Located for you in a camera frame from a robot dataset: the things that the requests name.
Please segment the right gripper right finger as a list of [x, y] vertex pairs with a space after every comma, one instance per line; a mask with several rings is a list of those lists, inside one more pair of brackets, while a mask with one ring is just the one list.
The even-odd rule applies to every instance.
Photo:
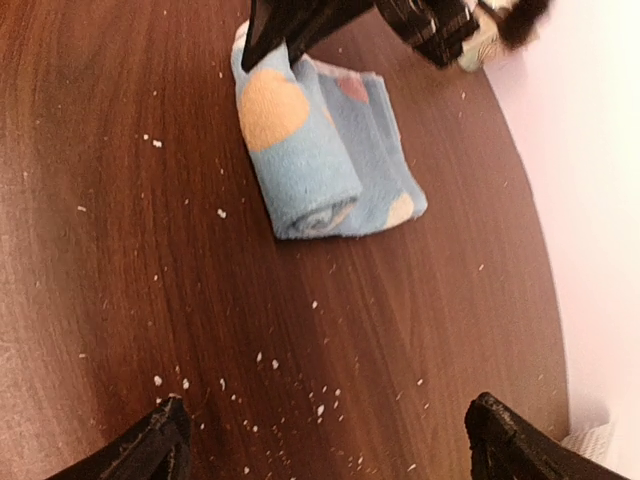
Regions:
[[473, 480], [624, 479], [563, 447], [489, 392], [470, 403], [464, 424]]

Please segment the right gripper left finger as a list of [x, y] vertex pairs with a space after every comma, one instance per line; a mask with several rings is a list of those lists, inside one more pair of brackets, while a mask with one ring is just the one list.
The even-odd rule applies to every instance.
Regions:
[[191, 421], [171, 395], [118, 438], [50, 480], [186, 480], [191, 471]]

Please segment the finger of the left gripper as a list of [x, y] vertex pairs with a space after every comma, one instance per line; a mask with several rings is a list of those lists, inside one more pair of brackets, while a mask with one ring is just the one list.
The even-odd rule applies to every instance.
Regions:
[[293, 2], [298, 0], [253, 0], [241, 59], [244, 70], [252, 70], [266, 56], [282, 44], [292, 30], [295, 18]]

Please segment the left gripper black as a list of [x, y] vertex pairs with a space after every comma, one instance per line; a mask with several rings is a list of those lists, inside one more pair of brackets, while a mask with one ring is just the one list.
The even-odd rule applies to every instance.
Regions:
[[[481, 68], [536, 39], [549, 1], [377, 1], [384, 20], [433, 65]], [[294, 1], [289, 60], [374, 7], [373, 0]]]

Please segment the blue polka dot towel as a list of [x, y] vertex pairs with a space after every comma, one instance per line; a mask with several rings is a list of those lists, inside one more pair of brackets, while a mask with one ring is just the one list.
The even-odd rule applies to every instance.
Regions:
[[236, 106], [276, 238], [361, 237], [420, 217], [424, 191], [406, 162], [384, 79], [280, 44], [241, 66], [249, 25], [231, 50]]

